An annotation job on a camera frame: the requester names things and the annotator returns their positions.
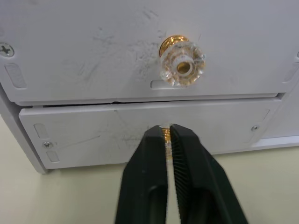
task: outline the white surface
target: white surface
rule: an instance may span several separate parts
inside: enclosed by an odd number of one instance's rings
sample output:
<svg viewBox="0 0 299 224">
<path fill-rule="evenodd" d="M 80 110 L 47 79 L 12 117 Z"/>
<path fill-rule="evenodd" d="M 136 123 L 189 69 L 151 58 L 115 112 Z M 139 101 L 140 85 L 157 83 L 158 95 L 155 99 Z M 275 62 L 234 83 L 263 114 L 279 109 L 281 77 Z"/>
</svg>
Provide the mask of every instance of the white surface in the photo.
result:
<svg viewBox="0 0 299 224">
<path fill-rule="evenodd" d="M 0 58 L 0 81 L 13 102 L 288 92 L 299 77 L 298 8 L 298 0 L 3 0 L 0 40 L 15 56 Z M 153 90 L 159 44 L 172 34 L 199 44 L 206 71 L 194 86 Z M 26 88 L 13 85 L 11 63 Z"/>
<path fill-rule="evenodd" d="M 299 146 L 299 136 L 260 139 L 258 142 L 251 145 L 251 149 L 256 150 L 291 146 Z"/>
<path fill-rule="evenodd" d="M 38 174 L 0 118 L 0 223 L 111 224 L 124 165 Z M 215 156 L 250 224 L 299 220 L 299 148 Z M 171 197 L 172 224 L 177 211 Z"/>
<path fill-rule="evenodd" d="M 148 128 L 173 123 L 192 129 L 211 153 L 245 149 L 279 104 L 271 98 L 28 108 L 20 119 L 44 166 L 55 169 L 127 162 Z M 40 134 L 34 125 L 44 125 Z M 43 148 L 45 141 L 54 147 Z"/>
<path fill-rule="evenodd" d="M 299 84 L 283 102 L 282 108 L 273 117 L 263 138 L 288 137 L 299 135 Z"/>
</svg>

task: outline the drawer front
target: drawer front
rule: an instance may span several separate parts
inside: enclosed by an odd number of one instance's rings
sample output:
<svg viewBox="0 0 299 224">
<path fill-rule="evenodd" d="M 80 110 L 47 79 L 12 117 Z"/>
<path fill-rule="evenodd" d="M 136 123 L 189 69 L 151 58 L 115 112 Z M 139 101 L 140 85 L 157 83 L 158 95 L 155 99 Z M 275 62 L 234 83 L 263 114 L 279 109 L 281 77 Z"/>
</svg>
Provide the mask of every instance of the drawer front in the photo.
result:
<svg viewBox="0 0 299 224">
<path fill-rule="evenodd" d="M 298 79 L 298 8 L 298 0 L 2 1 L 0 42 L 15 55 L 0 56 L 0 81 L 19 104 L 288 92 Z M 159 46 L 173 34 L 207 56 L 187 88 L 159 77 Z"/>
<path fill-rule="evenodd" d="M 53 169 L 127 162 L 148 128 L 172 123 L 192 129 L 211 153 L 247 148 L 279 103 L 273 98 L 49 107 L 22 109 L 20 119 L 45 167 Z M 53 147 L 45 149 L 44 142 Z"/>
</svg>

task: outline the gold knob base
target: gold knob base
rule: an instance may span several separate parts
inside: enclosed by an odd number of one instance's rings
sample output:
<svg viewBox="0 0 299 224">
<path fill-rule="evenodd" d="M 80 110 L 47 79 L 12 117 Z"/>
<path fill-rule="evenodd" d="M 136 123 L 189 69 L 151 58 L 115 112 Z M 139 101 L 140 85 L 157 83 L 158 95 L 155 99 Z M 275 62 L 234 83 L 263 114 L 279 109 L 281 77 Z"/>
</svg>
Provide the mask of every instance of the gold knob base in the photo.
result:
<svg viewBox="0 0 299 224">
<path fill-rule="evenodd" d="M 162 54 L 173 44 L 178 43 L 178 42 L 184 42 L 184 41 L 189 41 L 187 37 L 182 36 L 182 35 L 172 35 L 168 37 L 163 43 L 161 44 L 160 50 L 159 50 L 159 55 L 160 57 Z"/>
</svg>

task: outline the drawer knob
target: drawer knob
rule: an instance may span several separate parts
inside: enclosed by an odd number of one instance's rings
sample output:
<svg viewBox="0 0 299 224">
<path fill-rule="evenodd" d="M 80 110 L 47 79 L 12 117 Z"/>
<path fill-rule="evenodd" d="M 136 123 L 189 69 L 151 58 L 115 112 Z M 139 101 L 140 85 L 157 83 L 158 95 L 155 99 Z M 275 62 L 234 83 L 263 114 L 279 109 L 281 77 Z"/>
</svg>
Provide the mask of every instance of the drawer knob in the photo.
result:
<svg viewBox="0 0 299 224">
<path fill-rule="evenodd" d="M 205 68 L 205 55 L 182 35 L 168 37 L 160 47 L 160 76 L 172 86 L 193 84 Z"/>
</svg>

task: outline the white cabinet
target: white cabinet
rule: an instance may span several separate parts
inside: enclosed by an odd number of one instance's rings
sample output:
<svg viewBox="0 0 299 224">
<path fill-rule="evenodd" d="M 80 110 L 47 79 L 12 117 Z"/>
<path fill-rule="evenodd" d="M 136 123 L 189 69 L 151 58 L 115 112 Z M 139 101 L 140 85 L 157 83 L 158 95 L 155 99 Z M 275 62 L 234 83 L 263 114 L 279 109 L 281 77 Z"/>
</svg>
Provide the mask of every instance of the white cabinet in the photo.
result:
<svg viewBox="0 0 299 224">
<path fill-rule="evenodd" d="M 192 129 L 211 153 L 248 148 L 279 103 L 272 98 L 65 106 L 23 109 L 20 119 L 45 167 L 54 169 L 127 162 L 148 128 L 171 123 Z M 46 141 L 53 147 L 45 149 Z"/>
<path fill-rule="evenodd" d="M 1 116 L 41 173 L 127 162 L 144 131 L 171 123 L 213 154 L 299 145 L 298 8 L 298 0 L 0 0 Z M 176 34 L 206 54 L 203 75 L 186 88 L 159 75 L 160 44 Z"/>
<path fill-rule="evenodd" d="M 20 105 L 289 92 L 298 8 L 298 0 L 1 1 L 0 38 L 15 56 L 0 58 L 0 81 Z M 159 46 L 173 34 L 206 54 L 204 75 L 188 88 L 159 78 Z"/>
</svg>

